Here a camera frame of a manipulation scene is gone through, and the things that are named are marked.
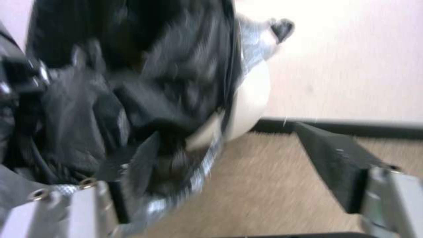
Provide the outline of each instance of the beige carpet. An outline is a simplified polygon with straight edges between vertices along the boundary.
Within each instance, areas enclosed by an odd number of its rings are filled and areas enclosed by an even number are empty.
[[[423,142],[359,139],[361,145],[423,177]],[[360,231],[314,171],[298,138],[247,134],[227,144],[203,192],[142,238],[191,238]]]

